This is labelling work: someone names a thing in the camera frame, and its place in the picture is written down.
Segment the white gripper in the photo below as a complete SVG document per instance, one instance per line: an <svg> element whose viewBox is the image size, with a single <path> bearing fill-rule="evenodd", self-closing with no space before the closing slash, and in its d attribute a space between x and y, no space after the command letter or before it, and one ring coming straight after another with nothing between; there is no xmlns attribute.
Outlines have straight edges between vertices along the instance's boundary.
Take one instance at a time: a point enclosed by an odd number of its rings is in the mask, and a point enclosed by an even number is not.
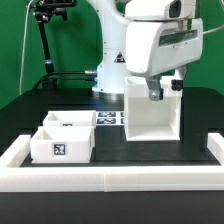
<svg viewBox="0 0 224 224"><path fill-rule="evenodd" d="M132 75L148 78L149 98L163 99L161 77L175 69L171 89L181 91L187 66L202 54L203 24L194 19L190 30L180 30L177 21L134 21L126 31L126 66Z"/></svg>

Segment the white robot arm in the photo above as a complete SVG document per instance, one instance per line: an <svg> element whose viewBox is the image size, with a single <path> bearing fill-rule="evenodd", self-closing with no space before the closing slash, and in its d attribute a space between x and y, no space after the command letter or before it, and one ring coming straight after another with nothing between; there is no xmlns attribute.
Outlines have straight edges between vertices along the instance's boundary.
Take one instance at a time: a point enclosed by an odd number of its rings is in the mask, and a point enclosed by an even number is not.
<svg viewBox="0 0 224 224"><path fill-rule="evenodd" d="M183 89L187 65L202 54L202 20L197 0L87 0L100 19L103 59L97 66L97 97L120 100L124 78L143 77L149 97L165 96L163 73L172 70L170 87Z"/></svg>

